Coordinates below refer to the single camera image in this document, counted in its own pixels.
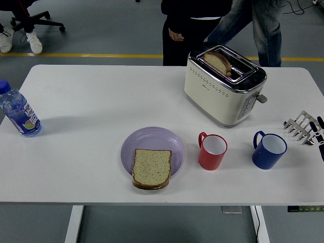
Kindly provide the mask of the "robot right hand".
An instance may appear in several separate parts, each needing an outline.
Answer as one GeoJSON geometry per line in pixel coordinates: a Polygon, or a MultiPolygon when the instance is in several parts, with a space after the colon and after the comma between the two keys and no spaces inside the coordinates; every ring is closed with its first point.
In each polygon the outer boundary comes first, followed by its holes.
{"type": "MultiPolygon", "coordinates": [[[[323,119],[321,118],[321,116],[317,117],[317,121],[318,121],[319,126],[323,129],[324,123],[323,123],[323,119]]],[[[310,127],[315,132],[315,137],[319,144],[318,148],[319,148],[319,151],[321,154],[321,158],[322,158],[322,160],[324,160],[323,135],[319,132],[319,130],[314,122],[312,122],[312,121],[310,122],[310,127]]]]}

